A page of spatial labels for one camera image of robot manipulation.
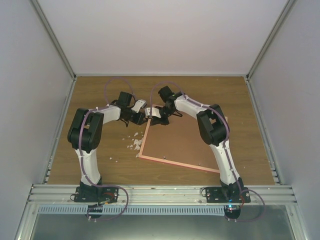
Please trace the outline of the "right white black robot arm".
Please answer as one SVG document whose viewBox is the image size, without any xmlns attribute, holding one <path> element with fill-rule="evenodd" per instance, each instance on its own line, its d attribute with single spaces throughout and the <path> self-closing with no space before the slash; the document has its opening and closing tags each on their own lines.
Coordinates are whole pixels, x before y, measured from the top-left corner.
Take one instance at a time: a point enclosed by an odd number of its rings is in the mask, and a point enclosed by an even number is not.
<svg viewBox="0 0 320 240">
<path fill-rule="evenodd" d="M 145 114 L 152 125 L 168 125 L 169 117 L 188 114 L 197 120 L 201 139 L 211 148 L 220 175 L 221 196 L 228 203 L 234 202 L 243 189 L 241 177 L 236 170 L 230 150 L 230 127 L 217 104 L 200 103 L 184 92 L 174 93 L 168 86 L 158 91 L 163 107 L 148 107 Z"/>
</svg>

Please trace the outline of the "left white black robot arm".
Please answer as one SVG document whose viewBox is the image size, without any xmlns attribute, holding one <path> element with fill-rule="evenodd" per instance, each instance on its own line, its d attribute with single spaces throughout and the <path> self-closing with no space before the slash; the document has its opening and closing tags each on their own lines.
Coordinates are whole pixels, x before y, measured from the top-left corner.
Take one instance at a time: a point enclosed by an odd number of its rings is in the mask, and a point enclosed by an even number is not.
<svg viewBox="0 0 320 240">
<path fill-rule="evenodd" d="M 98 170 L 97 148 L 102 137 L 103 125 L 121 121 L 143 125 L 147 118 L 143 109 L 147 102 L 136 100 L 133 94 L 120 92 L 118 99 L 106 106 L 93 109 L 78 108 L 67 134 L 67 140 L 75 150 L 80 164 L 81 180 L 79 188 L 86 197 L 98 202 L 103 197 L 102 177 Z"/>
</svg>

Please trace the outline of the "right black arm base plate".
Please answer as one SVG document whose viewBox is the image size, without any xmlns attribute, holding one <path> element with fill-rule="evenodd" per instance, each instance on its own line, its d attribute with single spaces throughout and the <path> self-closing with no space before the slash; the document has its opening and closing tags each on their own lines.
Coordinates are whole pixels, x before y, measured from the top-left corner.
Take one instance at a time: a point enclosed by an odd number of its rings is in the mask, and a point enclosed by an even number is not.
<svg viewBox="0 0 320 240">
<path fill-rule="evenodd" d="M 205 197 L 207 203 L 242 204 L 250 203 L 251 197 L 248 192 L 240 193 L 238 186 L 228 187 L 206 187 Z"/>
</svg>

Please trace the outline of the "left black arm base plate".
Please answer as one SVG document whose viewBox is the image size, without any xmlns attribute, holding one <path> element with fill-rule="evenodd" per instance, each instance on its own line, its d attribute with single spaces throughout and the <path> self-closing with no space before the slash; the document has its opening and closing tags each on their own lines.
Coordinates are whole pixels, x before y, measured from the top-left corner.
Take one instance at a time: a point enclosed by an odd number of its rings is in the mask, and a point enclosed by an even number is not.
<svg viewBox="0 0 320 240">
<path fill-rule="evenodd" d="M 117 187 L 96 187 L 80 185 L 70 199 L 76 203 L 111 204 L 118 201 Z"/>
</svg>

